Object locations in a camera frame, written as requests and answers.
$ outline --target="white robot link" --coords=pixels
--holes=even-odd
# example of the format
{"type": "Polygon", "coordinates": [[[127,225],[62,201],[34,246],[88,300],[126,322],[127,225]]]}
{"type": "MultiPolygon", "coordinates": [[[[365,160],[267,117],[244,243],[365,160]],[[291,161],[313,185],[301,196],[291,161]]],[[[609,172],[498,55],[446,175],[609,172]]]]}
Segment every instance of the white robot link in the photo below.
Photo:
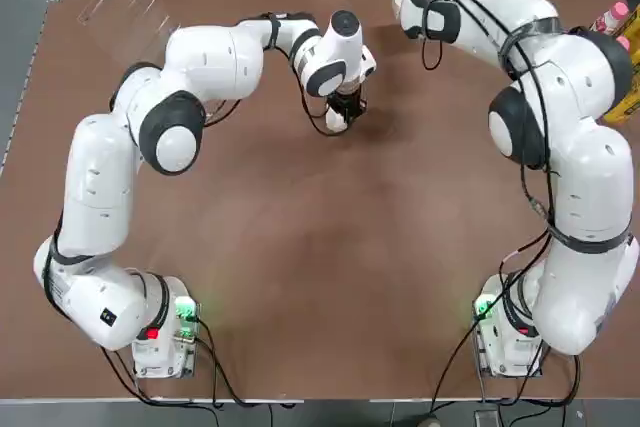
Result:
{"type": "Polygon", "coordinates": [[[132,344],[139,377],[181,376],[193,341],[184,323],[197,320],[179,279],[112,260],[127,238],[140,165],[165,175],[187,171],[200,150],[203,104],[249,96],[271,48],[287,54],[309,95],[327,97],[329,129],[342,130],[362,113],[361,85],[376,63],[356,16],[334,13],[322,36],[308,14],[265,14],[234,27],[177,30],[162,69],[132,66],[111,112],[76,128],[63,214],[38,249],[34,271],[51,304],[94,342],[109,350],[132,344]],[[192,318],[180,315],[180,302],[192,318]]]}
{"type": "Polygon", "coordinates": [[[536,372],[542,341],[580,354],[600,332],[638,260],[630,233],[631,150],[620,133],[595,122],[628,92],[629,54],[597,32],[565,33],[547,0],[393,3],[408,37],[449,43],[508,73],[514,82],[489,106],[491,136],[504,156],[531,169],[548,159],[552,173],[555,216],[530,198],[550,220],[546,259],[513,282],[488,314],[512,276],[492,276],[474,303],[482,314],[483,367],[495,376],[536,372]]]}

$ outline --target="yellow object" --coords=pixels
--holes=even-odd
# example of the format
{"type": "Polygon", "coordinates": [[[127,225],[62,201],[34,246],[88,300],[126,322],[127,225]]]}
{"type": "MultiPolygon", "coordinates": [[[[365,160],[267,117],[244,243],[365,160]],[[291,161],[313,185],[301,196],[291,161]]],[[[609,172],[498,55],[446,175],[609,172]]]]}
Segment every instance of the yellow object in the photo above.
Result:
{"type": "Polygon", "coordinates": [[[618,105],[604,116],[604,120],[612,124],[624,122],[631,117],[636,110],[640,109],[640,49],[636,49],[631,56],[631,61],[633,62],[631,90],[618,105]]]}

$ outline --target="end effector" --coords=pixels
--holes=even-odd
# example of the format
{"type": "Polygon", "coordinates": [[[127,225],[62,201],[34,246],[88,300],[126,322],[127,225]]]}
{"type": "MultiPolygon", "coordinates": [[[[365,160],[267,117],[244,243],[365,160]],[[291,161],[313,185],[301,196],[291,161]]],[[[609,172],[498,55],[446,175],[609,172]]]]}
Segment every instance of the end effector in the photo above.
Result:
{"type": "Polygon", "coordinates": [[[324,35],[310,14],[265,14],[238,27],[253,31],[264,50],[287,55],[304,91],[327,100],[326,124],[345,130],[364,113],[362,84],[376,69],[376,61],[362,42],[362,25],[349,11],[331,16],[324,35]]]}

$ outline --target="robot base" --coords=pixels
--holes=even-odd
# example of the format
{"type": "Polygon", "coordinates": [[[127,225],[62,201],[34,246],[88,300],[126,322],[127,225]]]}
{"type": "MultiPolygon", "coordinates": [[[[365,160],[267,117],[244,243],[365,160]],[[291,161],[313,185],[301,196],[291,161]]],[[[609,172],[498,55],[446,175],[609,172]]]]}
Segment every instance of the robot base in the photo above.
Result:
{"type": "Polygon", "coordinates": [[[192,377],[195,370],[196,344],[193,340],[197,324],[186,328],[193,336],[181,335],[185,321],[179,317],[178,303],[191,303],[197,315],[197,306],[189,297],[184,283],[176,277],[164,277],[170,291],[169,313],[157,338],[136,340],[131,344],[136,376],[141,379],[192,377]]]}
{"type": "MultiPolygon", "coordinates": [[[[486,311],[487,306],[502,292],[498,275],[489,278],[474,302],[474,317],[486,311]]],[[[478,372],[487,377],[525,377],[534,361],[532,377],[542,374],[536,352],[542,339],[527,337],[518,332],[507,320],[502,301],[499,301],[473,333],[478,372]]]]}

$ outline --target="power cable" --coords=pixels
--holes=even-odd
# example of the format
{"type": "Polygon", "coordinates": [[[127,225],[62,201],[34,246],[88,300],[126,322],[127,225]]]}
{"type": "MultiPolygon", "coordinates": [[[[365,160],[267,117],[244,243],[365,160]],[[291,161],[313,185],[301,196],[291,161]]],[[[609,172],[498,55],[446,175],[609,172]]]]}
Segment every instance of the power cable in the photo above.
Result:
{"type": "Polygon", "coordinates": [[[534,417],[540,417],[541,415],[546,414],[550,410],[551,410],[551,407],[547,407],[546,409],[541,410],[540,412],[536,412],[536,413],[529,414],[529,415],[523,415],[522,417],[517,417],[517,418],[513,419],[509,423],[509,427],[513,427],[515,424],[517,424],[518,422],[520,422],[522,420],[525,420],[525,419],[533,419],[534,417]]]}
{"type": "MultiPolygon", "coordinates": [[[[129,392],[129,394],[131,394],[133,397],[138,399],[143,404],[149,405],[151,407],[167,407],[167,408],[178,408],[178,409],[206,410],[206,411],[208,411],[208,412],[213,414],[213,417],[214,417],[214,419],[216,421],[216,426],[217,427],[220,426],[220,423],[218,421],[218,414],[215,412],[215,410],[212,410],[207,406],[199,405],[199,404],[196,404],[195,402],[169,402],[169,401],[152,400],[147,396],[147,394],[142,389],[140,389],[140,387],[137,387],[137,392],[136,392],[136,390],[134,390],[129,385],[127,385],[126,381],[122,378],[122,375],[120,374],[120,372],[118,371],[117,367],[113,363],[113,360],[111,359],[111,357],[107,353],[106,349],[104,347],[100,347],[100,350],[102,351],[102,354],[103,354],[104,358],[106,359],[106,361],[109,363],[109,366],[111,367],[111,370],[113,371],[113,373],[118,378],[118,381],[120,382],[120,385],[122,385],[122,387],[127,392],[129,392]]],[[[122,360],[122,358],[120,358],[120,362],[122,363],[123,366],[125,365],[124,361],[122,360]]],[[[127,373],[127,376],[129,377],[129,379],[133,381],[133,377],[129,373],[128,369],[125,369],[125,372],[127,373]]]]}

